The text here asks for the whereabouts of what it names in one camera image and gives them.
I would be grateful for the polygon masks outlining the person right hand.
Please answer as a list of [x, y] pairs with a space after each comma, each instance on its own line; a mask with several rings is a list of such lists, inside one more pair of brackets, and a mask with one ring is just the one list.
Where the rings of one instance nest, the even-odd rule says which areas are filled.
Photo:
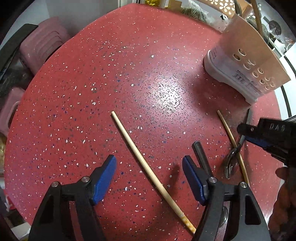
[[268, 222], [271, 240], [295, 240], [295, 168], [281, 167], [275, 173], [284, 184]]

